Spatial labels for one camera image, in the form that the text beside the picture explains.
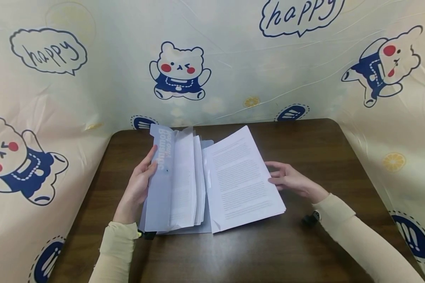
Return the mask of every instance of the paper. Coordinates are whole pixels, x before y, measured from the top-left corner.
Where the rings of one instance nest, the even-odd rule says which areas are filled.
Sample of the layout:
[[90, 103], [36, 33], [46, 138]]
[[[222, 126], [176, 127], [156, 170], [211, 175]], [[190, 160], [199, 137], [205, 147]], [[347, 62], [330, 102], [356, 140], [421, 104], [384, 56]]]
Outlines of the paper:
[[192, 128], [176, 132], [174, 155], [170, 230], [194, 226], [197, 186]]
[[[213, 145], [214, 142], [212, 140], [202, 140], [201, 141], [201, 148], [204, 149], [210, 145]], [[175, 235], [175, 234], [187, 234], [187, 233], [211, 233], [211, 218], [209, 215], [209, 204], [208, 199], [205, 197], [205, 205], [204, 205], [204, 220], [200, 225], [193, 226], [193, 227], [186, 227], [178, 230], [174, 230], [168, 233], [158, 233], [158, 234], [165, 234], [165, 235]]]
[[205, 214], [206, 188], [203, 175], [203, 157], [201, 154], [200, 136], [194, 137], [195, 183], [197, 187], [197, 209], [195, 210], [194, 225], [203, 222]]
[[282, 214], [286, 208], [255, 145], [243, 127], [204, 149], [212, 232]]

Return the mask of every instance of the blue circle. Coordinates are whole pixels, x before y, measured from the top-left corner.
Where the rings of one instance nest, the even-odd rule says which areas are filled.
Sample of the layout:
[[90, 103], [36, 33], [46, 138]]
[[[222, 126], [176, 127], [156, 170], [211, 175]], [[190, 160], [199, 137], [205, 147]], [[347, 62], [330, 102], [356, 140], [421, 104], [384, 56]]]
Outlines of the blue circle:
[[135, 117], [133, 124], [135, 129], [149, 129], [154, 120], [145, 117]]
[[392, 215], [395, 223], [401, 226], [401, 233], [413, 255], [425, 259], [425, 233], [411, 220]]
[[36, 283], [47, 283], [63, 244], [63, 242], [53, 242], [39, 256], [33, 274]]
[[302, 117], [306, 111], [307, 109], [302, 105], [291, 105], [277, 117], [277, 121], [297, 120]]

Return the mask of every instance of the hand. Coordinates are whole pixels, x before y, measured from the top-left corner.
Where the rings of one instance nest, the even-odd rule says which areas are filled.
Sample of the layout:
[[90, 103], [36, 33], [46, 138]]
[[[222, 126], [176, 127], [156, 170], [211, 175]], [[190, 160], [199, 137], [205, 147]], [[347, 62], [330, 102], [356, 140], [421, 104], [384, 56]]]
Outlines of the hand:
[[278, 171], [271, 172], [272, 178], [268, 179], [271, 184], [277, 187], [277, 190], [281, 191], [288, 188], [299, 196], [309, 199], [311, 203], [319, 203], [329, 196], [329, 193], [323, 187], [297, 172], [290, 164], [275, 161], [264, 163], [278, 169]]
[[148, 196], [149, 179], [157, 169], [156, 161], [150, 164], [156, 150], [157, 146], [153, 145], [146, 157], [135, 167], [125, 193], [118, 204], [113, 221], [123, 224], [136, 222], [137, 211]]

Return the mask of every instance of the black object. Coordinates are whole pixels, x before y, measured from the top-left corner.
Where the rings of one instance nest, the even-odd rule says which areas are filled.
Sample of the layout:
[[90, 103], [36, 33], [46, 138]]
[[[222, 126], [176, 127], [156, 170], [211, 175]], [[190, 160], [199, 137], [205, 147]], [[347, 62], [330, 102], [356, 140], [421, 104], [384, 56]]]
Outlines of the black object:
[[153, 240], [157, 232], [141, 232], [145, 240]]
[[313, 227], [320, 220], [320, 214], [317, 211], [314, 211], [312, 215], [306, 215], [302, 218], [302, 224], [307, 227]]

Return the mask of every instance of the wall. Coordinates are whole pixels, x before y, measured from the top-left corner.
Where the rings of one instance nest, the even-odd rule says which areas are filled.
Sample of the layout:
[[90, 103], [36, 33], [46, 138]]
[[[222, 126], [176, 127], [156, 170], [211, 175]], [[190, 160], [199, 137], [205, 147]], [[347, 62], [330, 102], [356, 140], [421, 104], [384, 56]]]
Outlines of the wall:
[[325, 117], [425, 271], [425, 0], [0, 1], [0, 282], [46, 282], [114, 132]]

